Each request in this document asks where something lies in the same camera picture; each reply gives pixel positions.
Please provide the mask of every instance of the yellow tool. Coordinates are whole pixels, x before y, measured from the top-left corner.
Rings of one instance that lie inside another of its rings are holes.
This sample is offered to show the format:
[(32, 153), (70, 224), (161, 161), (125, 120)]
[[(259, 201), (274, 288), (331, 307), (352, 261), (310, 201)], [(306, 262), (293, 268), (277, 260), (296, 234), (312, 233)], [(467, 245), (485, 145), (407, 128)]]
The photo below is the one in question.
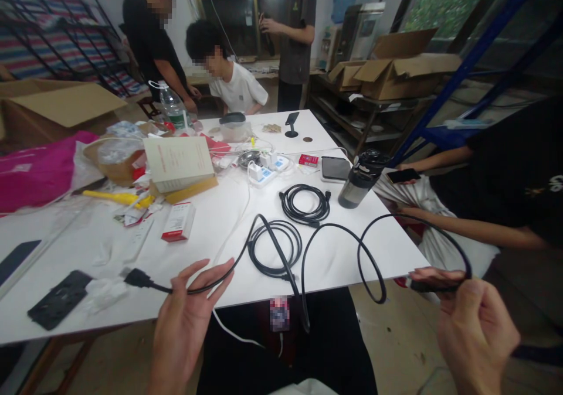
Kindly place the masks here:
[[(85, 196), (96, 197), (99, 199), (113, 200), (114, 202), (121, 203), (122, 205), (130, 205), (139, 198), (137, 195), (127, 194), (127, 193), (111, 194), (111, 193), (93, 192), (89, 190), (84, 190), (82, 194)], [(149, 196), (146, 199), (143, 199), (139, 203), (137, 203), (135, 207), (138, 209), (146, 209), (151, 205), (153, 201), (154, 201), (154, 196)]]

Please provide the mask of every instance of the phone stand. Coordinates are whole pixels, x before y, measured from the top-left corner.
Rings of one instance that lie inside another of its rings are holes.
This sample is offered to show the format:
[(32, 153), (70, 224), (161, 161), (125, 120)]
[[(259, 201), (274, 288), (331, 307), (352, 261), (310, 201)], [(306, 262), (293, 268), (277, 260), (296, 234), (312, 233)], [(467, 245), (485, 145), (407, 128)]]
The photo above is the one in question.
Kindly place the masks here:
[(299, 135), (299, 133), (293, 128), (293, 124), (295, 124), (295, 120), (297, 119), (298, 115), (299, 113), (292, 113), (287, 117), (286, 125), (289, 125), (291, 127), (291, 130), (286, 131), (286, 137), (293, 138)]

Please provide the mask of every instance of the thermos bottle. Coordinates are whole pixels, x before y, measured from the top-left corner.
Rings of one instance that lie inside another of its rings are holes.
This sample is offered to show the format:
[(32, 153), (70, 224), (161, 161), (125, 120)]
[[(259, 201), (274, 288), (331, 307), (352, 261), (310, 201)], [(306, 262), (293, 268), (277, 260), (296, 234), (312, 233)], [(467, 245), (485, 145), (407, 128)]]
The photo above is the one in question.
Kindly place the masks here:
[(379, 179), (381, 171), (390, 161), (390, 157), (375, 149), (368, 149), (356, 157), (350, 169), (346, 184), (338, 196), (340, 206), (347, 209), (358, 207), (365, 195)]

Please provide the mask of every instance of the tile floor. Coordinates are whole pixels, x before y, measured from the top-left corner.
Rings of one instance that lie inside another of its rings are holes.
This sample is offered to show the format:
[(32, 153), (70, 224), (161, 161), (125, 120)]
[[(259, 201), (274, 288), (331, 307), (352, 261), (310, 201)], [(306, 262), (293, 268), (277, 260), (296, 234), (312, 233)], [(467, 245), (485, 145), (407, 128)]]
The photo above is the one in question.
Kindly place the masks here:
[[(136, 104), (120, 110), (122, 120), (145, 119)], [(374, 291), (379, 291), (377, 283)], [(358, 320), (368, 349), (380, 394), (452, 394), (452, 377), (445, 367), (436, 341), (438, 307), (416, 293), (388, 283), (388, 302), (375, 305), (362, 285), (350, 287)], [(142, 394), (148, 383), (151, 361), (152, 321), (130, 325), (96, 340), (69, 395)], [(52, 367), (38, 393), (56, 387), (76, 353), (69, 348)], [(187, 394), (195, 394), (199, 370)], [(511, 359), (503, 383), (504, 395), (561, 394), (563, 370)]]

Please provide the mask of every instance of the book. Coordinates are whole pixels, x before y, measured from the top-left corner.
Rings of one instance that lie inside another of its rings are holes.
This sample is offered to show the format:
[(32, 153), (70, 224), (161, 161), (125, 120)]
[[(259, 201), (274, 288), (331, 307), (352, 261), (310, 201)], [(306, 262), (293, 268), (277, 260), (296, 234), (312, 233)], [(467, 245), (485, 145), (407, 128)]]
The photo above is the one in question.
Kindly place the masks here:
[(152, 181), (161, 193), (183, 190), (215, 176), (204, 137), (143, 139)]

